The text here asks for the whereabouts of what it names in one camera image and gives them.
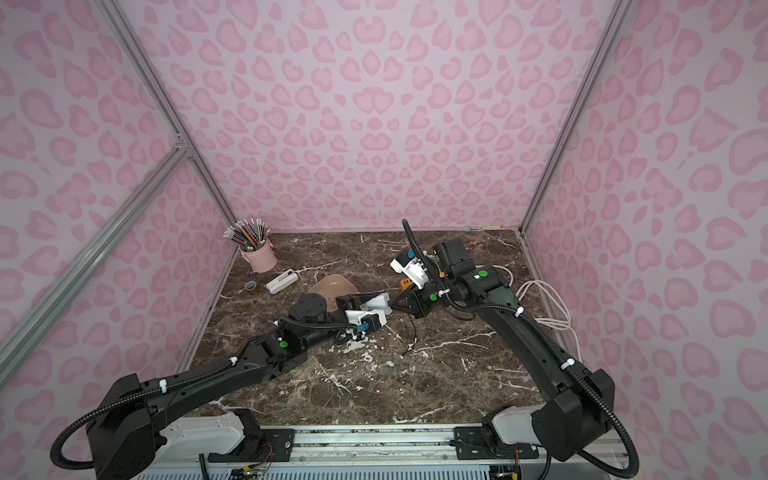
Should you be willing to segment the green electronic kitchen scale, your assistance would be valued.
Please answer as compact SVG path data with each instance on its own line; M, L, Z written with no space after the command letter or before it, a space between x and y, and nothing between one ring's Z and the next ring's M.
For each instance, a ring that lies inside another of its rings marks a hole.
M381 310L385 315L390 315L393 309L390 306L390 296L387 292L380 293L366 302L363 302L358 307L361 311Z

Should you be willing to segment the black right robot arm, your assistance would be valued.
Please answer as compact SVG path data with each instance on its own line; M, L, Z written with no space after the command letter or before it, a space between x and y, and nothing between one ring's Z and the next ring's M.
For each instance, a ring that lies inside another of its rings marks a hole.
M615 383L602 369L592 371L559 345L536 321L493 266L478 266L460 239L420 247L409 222L402 223L405 255L425 273L414 283L423 308L453 307L484 320L525 367L543 405L529 414L502 408L485 423L497 445L526 443L551 460L578 456L621 479L640 469L638 450L613 410Z

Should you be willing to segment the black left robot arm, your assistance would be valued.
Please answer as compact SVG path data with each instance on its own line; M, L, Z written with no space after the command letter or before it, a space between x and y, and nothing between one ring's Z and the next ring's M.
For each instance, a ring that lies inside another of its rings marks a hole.
M169 445L166 429L187 413L293 370L315 345L356 340L386 323L381 309L329 311L323 296L305 294L272 330L224 359L148 381L135 374L120 378L97 408L53 440L50 460L64 470L92 470L100 479L132 479Z

